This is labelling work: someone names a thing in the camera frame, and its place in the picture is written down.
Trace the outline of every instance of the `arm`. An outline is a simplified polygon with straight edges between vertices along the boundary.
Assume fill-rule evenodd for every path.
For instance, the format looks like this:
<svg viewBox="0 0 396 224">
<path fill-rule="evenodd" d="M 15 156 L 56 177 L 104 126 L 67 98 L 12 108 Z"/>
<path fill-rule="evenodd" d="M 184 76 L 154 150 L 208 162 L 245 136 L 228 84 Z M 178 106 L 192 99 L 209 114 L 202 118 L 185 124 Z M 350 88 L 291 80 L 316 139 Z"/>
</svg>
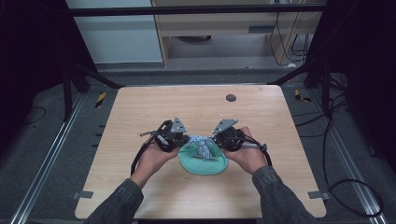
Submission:
<svg viewBox="0 0 396 224">
<path fill-rule="evenodd" d="M 247 127 L 241 131 L 244 135 L 251 136 Z M 283 184 L 275 169 L 267 166 L 264 156 L 257 148 L 242 147 L 235 152 L 223 152 L 252 175 L 253 184 L 261 196 L 264 223 L 317 223 L 297 196 Z"/>
<path fill-rule="evenodd" d="M 134 214 L 143 202 L 141 189 L 177 152 L 178 148 L 170 153 L 162 152 L 157 144 L 151 144 L 142 154 L 131 177 L 124 180 L 84 223 L 132 223 Z"/>
</svg>

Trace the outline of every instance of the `long sleeve shirt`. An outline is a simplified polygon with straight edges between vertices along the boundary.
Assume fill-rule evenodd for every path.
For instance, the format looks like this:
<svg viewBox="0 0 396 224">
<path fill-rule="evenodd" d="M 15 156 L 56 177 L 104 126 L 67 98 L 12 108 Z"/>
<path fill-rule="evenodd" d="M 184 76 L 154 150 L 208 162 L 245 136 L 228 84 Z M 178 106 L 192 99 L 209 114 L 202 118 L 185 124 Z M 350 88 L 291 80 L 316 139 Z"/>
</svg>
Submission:
<svg viewBox="0 0 396 224">
<path fill-rule="evenodd" d="M 272 166 L 263 166 L 253 174 L 253 184 L 261 196 L 264 223 L 318 223 L 300 200 L 285 186 Z M 143 193 L 126 179 L 84 223 L 131 224 L 143 201 Z"/>
</svg>

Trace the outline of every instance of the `wooden tabletop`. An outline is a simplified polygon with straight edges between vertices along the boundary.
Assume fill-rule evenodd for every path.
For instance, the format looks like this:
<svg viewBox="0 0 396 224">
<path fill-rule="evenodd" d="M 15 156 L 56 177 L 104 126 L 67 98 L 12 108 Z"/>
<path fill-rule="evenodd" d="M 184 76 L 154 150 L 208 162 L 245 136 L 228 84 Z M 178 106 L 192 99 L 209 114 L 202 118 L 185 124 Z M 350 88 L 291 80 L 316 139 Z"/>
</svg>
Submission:
<svg viewBox="0 0 396 224">
<path fill-rule="evenodd" d="M 236 101 L 226 96 L 234 94 Z M 86 218 L 129 177 L 131 163 L 147 137 L 167 119 L 179 117 L 187 134 L 212 136 L 221 119 L 238 119 L 268 146 L 283 182 L 315 217 L 324 217 L 321 199 L 309 199 L 318 186 L 308 164 L 282 90 L 278 86 L 162 86 L 119 90 L 84 186 L 76 217 Z M 257 218 L 260 195 L 251 175 L 233 161 L 219 175 L 191 175 L 178 158 L 166 163 L 143 188 L 135 218 Z"/>
</svg>

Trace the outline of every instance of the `white wall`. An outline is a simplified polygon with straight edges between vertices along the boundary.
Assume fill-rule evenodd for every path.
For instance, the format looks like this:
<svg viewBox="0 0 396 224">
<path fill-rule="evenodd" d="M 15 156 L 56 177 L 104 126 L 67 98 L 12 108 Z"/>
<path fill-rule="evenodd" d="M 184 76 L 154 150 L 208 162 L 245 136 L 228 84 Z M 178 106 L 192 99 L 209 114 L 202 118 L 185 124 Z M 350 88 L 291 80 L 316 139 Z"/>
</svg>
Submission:
<svg viewBox="0 0 396 224">
<path fill-rule="evenodd" d="M 66 0 L 70 8 L 151 7 L 149 0 Z M 153 16 L 75 17 L 95 63 L 162 62 Z"/>
</svg>

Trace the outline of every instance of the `person's left hand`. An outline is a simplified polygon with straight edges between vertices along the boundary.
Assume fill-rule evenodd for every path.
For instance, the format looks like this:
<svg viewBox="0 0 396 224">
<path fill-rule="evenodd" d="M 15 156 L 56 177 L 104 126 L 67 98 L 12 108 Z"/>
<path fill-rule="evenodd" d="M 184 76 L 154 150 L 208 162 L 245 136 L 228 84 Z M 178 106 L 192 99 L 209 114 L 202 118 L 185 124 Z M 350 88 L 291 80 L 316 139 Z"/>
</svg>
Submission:
<svg viewBox="0 0 396 224">
<path fill-rule="evenodd" d="M 150 144 L 140 157 L 136 170 L 131 175 L 131 180 L 139 188 L 143 188 L 149 178 L 157 173 L 161 167 L 177 156 L 180 148 L 175 148 L 171 152 L 163 152 L 156 143 Z"/>
</svg>

